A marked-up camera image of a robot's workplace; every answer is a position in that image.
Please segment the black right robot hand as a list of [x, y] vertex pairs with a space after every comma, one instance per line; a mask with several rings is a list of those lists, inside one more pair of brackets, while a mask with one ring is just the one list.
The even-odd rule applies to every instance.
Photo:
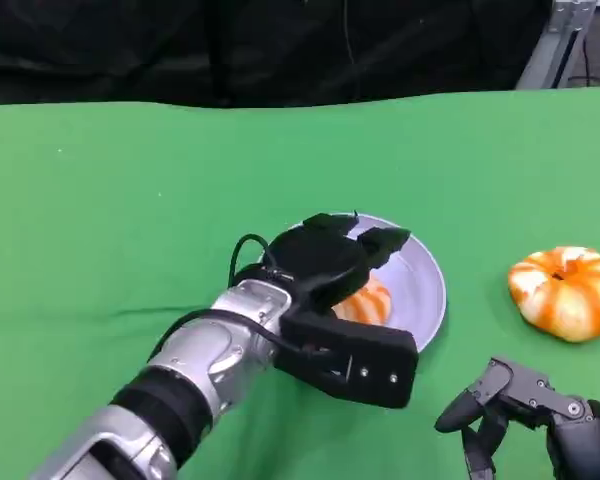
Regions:
[[440, 433], [460, 432], [471, 479], [494, 479], [493, 457], [512, 422], [546, 429], [556, 479], [600, 479], [600, 402], [556, 391], [546, 374], [503, 357], [444, 409]]

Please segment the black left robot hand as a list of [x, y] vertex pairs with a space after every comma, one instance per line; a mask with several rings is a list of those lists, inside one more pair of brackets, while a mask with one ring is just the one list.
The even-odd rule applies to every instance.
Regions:
[[316, 310], [329, 309], [364, 287], [411, 237], [403, 227], [372, 226], [352, 236], [362, 215], [319, 213], [280, 233], [263, 263], [290, 276]]

